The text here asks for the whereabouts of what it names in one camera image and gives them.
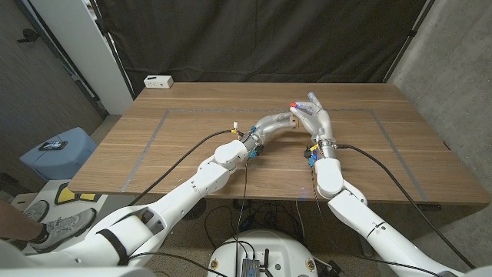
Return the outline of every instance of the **gray sneaker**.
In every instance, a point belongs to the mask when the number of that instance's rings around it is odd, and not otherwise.
[[[46,223],[48,238],[42,243],[30,242],[31,246],[38,253],[46,253],[55,250],[64,241],[73,236],[80,236],[85,232],[95,220],[96,210],[86,209],[78,215],[58,219]]]
[[[39,200],[31,207],[27,208],[23,213],[30,219],[41,222],[48,214],[49,204],[45,200]]]

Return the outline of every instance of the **black backdrop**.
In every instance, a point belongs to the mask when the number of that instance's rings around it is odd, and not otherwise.
[[[136,93],[176,82],[381,82],[425,0],[98,0]]]

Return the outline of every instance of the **small device on table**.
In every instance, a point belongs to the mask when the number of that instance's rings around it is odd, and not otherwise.
[[[45,142],[39,147],[39,151],[62,150],[68,142]]]

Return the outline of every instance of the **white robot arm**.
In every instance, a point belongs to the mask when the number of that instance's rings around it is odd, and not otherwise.
[[[41,255],[26,257],[24,266],[84,267],[144,265],[175,224],[207,194],[222,189],[238,162],[259,155],[265,140],[280,128],[293,128],[291,113],[260,120],[241,141],[218,147],[197,173],[156,202],[121,208],[96,224],[84,241]]]
[[[367,207],[364,194],[344,180],[340,162],[335,157],[336,145],[331,131],[330,117],[323,110],[314,93],[308,94],[310,102],[296,102],[291,105],[291,112],[312,134],[318,148],[314,153],[314,168],[317,174],[317,191],[329,199],[330,210],[344,224],[362,235],[388,262],[411,265],[430,272],[451,272],[462,276],[462,272],[450,269],[426,256],[414,244],[408,241],[396,229]],[[390,267],[399,276],[429,276],[428,273],[397,265]]]

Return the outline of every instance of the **silver robotic hand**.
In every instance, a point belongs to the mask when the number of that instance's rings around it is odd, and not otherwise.
[[[291,112],[311,134],[311,140],[318,143],[325,157],[334,158],[335,143],[331,131],[330,116],[323,109],[313,92],[307,94],[309,102],[295,102],[291,105]]]
[[[267,115],[256,122],[248,135],[245,135],[241,140],[248,152],[250,152],[250,158],[254,158],[261,153],[263,144],[271,134],[282,128],[295,127],[295,123],[290,121],[290,117],[291,113],[285,112],[277,115]]]

